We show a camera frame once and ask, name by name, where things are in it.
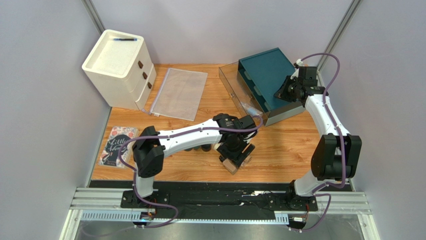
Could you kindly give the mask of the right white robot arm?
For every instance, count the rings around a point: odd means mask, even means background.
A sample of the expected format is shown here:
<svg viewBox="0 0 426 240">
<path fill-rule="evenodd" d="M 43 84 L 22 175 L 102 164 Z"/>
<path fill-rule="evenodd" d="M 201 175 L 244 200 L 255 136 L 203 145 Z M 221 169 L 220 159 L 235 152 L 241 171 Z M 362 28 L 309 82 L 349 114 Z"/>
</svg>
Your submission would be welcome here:
<svg viewBox="0 0 426 240">
<path fill-rule="evenodd" d="M 314 200 L 314 194 L 327 187 L 342 188 L 356 174 L 362 140 L 351 134 L 335 113 L 328 90 L 318 85 L 315 66 L 299 66 L 286 76 L 274 97 L 286 102 L 300 102 L 317 127 L 320 140 L 310 161 L 310 171 L 293 180 L 284 202 L 296 210 Z"/>
</svg>

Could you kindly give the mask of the teal makeup drawer box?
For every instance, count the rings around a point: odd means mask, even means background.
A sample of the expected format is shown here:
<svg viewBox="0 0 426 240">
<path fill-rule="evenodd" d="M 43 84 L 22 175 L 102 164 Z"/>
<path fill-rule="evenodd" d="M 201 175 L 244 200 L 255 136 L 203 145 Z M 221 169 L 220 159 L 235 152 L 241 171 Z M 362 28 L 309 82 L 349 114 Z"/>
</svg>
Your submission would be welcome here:
<svg viewBox="0 0 426 240">
<path fill-rule="evenodd" d="M 265 126 L 271 126 L 305 111 L 300 102 L 274 97 L 286 76 L 295 68 L 280 48 L 272 48 L 238 60 L 237 79 L 251 102 L 260 110 Z"/>
</svg>

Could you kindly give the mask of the cream foundation bottle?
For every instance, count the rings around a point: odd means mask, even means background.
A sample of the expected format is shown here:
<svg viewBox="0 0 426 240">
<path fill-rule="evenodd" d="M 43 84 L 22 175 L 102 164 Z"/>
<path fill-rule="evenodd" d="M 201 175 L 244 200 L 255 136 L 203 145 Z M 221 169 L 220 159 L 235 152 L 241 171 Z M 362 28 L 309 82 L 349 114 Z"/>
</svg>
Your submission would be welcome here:
<svg viewBox="0 0 426 240">
<path fill-rule="evenodd" d="M 216 143 L 212 145 L 212 149 L 214 149 L 215 151 L 221 146 L 220 143 Z"/>
</svg>

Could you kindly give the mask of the clear drawer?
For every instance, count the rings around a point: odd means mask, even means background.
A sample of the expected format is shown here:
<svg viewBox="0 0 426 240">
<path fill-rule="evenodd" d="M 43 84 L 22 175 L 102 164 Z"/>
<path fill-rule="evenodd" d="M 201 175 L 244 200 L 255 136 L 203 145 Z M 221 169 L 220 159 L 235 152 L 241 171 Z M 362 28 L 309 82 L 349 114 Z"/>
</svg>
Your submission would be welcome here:
<svg viewBox="0 0 426 240">
<path fill-rule="evenodd" d="M 260 116 L 266 125 L 267 116 L 239 73 L 238 62 L 220 66 L 218 73 L 240 115 Z"/>
</svg>

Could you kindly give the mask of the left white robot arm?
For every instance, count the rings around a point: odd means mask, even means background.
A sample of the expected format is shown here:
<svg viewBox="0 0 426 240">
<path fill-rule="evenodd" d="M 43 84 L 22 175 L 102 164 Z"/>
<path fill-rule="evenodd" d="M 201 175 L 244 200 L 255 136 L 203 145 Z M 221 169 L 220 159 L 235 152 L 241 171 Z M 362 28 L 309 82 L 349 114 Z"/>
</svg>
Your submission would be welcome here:
<svg viewBox="0 0 426 240">
<path fill-rule="evenodd" d="M 133 171 L 133 195 L 123 197 L 124 201 L 136 205 L 169 207 L 166 203 L 148 200 L 154 191 L 154 179 L 163 170 L 165 158 L 195 147 L 209 145 L 219 153 L 219 160 L 235 174 L 244 162 L 250 160 L 255 146 L 250 143 L 259 128 L 254 117 L 238 118 L 220 113 L 200 124 L 174 130 L 145 128 L 140 136 L 123 142 L 118 149 L 118 159 Z"/>
</svg>

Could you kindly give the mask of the beige square foundation bottle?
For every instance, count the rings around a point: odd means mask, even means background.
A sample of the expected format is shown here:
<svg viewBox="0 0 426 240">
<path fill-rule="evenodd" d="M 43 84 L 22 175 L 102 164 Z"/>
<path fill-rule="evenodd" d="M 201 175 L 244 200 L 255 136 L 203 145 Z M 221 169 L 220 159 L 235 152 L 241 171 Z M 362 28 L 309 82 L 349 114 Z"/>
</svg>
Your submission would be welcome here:
<svg viewBox="0 0 426 240">
<path fill-rule="evenodd" d="M 238 167 L 235 166 L 229 159 L 225 159 L 222 162 L 222 165 L 231 175 L 234 175 L 238 171 Z"/>
</svg>

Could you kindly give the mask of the pink lip gloss tube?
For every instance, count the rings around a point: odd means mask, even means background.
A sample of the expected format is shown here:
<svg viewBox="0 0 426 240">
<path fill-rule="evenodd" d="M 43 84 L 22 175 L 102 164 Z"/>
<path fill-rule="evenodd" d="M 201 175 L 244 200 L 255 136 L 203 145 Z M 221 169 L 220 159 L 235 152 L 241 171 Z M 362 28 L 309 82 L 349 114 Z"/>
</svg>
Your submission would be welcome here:
<svg viewBox="0 0 426 240">
<path fill-rule="evenodd" d="M 250 161 L 251 161 L 251 159 L 252 159 L 252 157 L 251 156 L 248 156 L 242 163 L 244 164 L 244 165 L 246 165 L 246 164 L 248 164 Z"/>
</svg>

